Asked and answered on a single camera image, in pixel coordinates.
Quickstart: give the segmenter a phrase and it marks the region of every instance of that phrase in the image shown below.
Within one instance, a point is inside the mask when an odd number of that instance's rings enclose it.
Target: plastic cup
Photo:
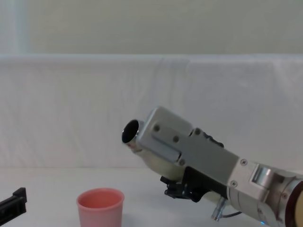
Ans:
[[[77,198],[81,227],[121,227],[124,194],[113,188],[96,188]]]

